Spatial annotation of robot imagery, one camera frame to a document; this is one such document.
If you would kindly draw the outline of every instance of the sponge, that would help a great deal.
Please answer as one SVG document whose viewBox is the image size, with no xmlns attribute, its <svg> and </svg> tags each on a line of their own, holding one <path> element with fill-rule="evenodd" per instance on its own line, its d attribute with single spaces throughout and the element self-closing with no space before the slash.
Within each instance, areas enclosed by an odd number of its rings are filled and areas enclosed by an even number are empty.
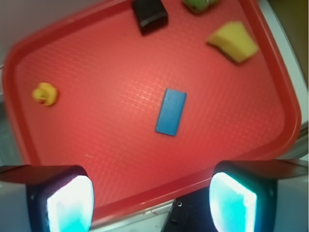
<svg viewBox="0 0 309 232">
<path fill-rule="evenodd" d="M 218 47 L 236 63 L 244 62 L 258 51 L 258 46 L 240 21 L 224 24 L 206 42 Z"/>
</svg>

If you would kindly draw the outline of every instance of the black object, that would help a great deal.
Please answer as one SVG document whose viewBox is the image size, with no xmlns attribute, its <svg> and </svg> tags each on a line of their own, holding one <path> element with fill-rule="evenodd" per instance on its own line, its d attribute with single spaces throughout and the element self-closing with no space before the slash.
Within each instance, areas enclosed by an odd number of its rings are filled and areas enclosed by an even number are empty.
<svg viewBox="0 0 309 232">
<path fill-rule="evenodd" d="M 217 232 L 209 206 L 209 188 L 179 197 L 162 232 Z"/>
<path fill-rule="evenodd" d="M 142 33 L 148 33 L 168 23 L 168 12 L 161 0 L 135 0 L 132 8 Z"/>
<path fill-rule="evenodd" d="M 28 215 L 33 232 L 48 232 L 47 199 L 78 175 L 87 176 L 85 169 L 73 166 L 4 166 L 0 181 L 26 185 Z"/>
</svg>

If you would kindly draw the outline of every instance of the blue rectangular block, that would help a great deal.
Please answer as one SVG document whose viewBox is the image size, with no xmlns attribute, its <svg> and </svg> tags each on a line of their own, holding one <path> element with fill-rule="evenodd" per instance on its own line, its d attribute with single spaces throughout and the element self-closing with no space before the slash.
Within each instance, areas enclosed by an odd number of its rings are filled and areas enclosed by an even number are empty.
<svg viewBox="0 0 309 232">
<path fill-rule="evenodd" d="M 186 97 L 186 93 L 166 90 L 155 131 L 176 135 Z"/>
</svg>

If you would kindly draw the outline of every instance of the green toy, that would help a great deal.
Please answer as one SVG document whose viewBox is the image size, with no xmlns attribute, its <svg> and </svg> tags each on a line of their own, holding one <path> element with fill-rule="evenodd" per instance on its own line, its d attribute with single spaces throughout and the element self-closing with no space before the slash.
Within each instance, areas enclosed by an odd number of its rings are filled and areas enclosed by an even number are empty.
<svg viewBox="0 0 309 232">
<path fill-rule="evenodd" d="M 184 4 L 195 14 L 200 14 L 218 0 L 183 0 Z"/>
</svg>

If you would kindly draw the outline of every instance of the rubber duck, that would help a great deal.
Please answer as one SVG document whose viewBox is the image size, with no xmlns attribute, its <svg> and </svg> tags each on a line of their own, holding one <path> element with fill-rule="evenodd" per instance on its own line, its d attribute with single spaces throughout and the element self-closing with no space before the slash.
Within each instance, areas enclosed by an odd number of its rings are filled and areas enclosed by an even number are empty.
<svg viewBox="0 0 309 232">
<path fill-rule="evenodd" d="M 55 104 L 58 96 L 58 90 L 50 83 L 41 82 L 38 87 L 33 90 L 33 99 L 45 106 L 51 106 Z"/>
</svg>

